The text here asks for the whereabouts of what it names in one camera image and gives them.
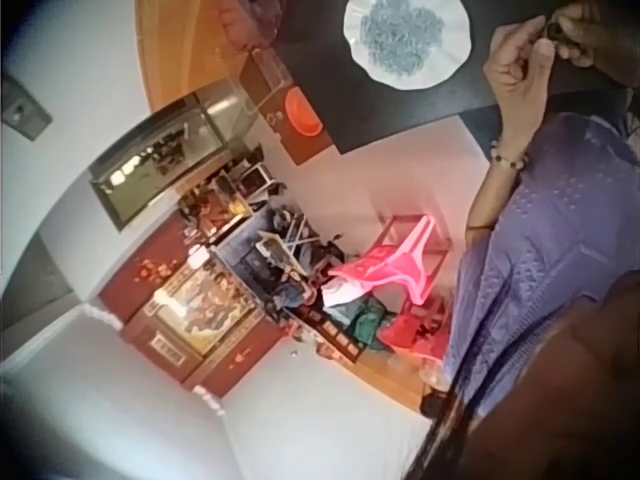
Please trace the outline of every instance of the black table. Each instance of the black table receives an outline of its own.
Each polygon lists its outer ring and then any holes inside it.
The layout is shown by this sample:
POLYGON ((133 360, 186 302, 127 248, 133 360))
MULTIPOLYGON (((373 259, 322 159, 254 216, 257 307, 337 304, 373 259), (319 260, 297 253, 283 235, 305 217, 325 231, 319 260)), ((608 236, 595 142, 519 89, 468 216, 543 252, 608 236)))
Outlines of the black table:
MULTIPOLYGON (((471 21, 472 51, 448 80, 425 90, 378 83, 355 63, 342 33, 348 0, 290 0, 274 48, 320 116, 341 153, 465 111, 493 105, 482 65, 500 25, 550 14, 561 0, 462 0, 471 21)), ((558 61, 552 94, 619 88, 594 69, 558 61)))

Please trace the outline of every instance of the white plate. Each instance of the white plate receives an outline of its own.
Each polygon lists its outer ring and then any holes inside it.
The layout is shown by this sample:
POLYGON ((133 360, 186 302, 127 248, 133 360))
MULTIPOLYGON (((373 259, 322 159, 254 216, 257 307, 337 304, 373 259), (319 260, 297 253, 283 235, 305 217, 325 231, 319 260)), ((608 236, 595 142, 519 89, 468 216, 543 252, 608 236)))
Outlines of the white plate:
POLYGON ((350 0, 344 16, 344 36, 351 56, 371 78, 398 90, 419 90, 444 82, 458 70, 471 53, 469 16, 459 0, 410 0, 415 7, 433 11, 444 22, 442 46, 434 47, 424 66, 411 76, 389 73, 369 60, 369 50, 360 40, 360 24, 375 0, 350 0))

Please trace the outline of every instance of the beaded bracelet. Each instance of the beaded bracelet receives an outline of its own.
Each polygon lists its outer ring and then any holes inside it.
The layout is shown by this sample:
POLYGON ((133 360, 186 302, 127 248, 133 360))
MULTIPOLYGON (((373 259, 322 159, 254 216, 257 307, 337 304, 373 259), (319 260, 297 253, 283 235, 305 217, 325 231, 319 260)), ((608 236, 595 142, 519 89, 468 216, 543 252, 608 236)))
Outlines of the beaded bracelet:
POLYGON ((509 160, 508 158, 504 158, 498 153, 498 142, 494 140, 493 142, 491 142, 491 161, 496 162, 500 165, 505 165, 519 172, 527 166, 527 163, 529 163, 529 156, 525 154, 522 156, 522 158, 520 158, 520 160, 517 160, 515 162, 513 160, 509 160))

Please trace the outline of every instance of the purple shirt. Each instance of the purple shirt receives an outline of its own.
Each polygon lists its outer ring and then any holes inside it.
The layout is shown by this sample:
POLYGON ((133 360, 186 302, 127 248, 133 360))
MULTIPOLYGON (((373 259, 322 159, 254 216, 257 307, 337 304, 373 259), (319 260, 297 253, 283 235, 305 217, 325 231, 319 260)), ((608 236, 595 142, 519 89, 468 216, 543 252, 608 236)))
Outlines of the purple shirt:
MULTIPOLYGON (((445 371, 453 378, 476 327, 505 282, 469 384, 468 401, 500 352, 532 323, 580 296, 600 301, 640 267, 640 176, 633 150, 599 119, 562 114, 529 148, 529 166, 491 236, 463 256, 445 371)), ((478 414, 509 392, 554 318, 506 363, 478 414)))

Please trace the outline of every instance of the red bowl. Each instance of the red bowl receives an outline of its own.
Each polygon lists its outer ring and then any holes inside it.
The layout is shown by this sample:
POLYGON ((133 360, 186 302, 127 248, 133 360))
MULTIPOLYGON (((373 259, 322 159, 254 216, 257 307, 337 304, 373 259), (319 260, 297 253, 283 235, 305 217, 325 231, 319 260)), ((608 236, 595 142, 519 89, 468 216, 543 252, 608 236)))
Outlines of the red bowl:
POLYGON ((287 92, 284 108, 291 125, 302 135, 315 137, 322 132, 322 122, 300 87, 293 87, 287 92))

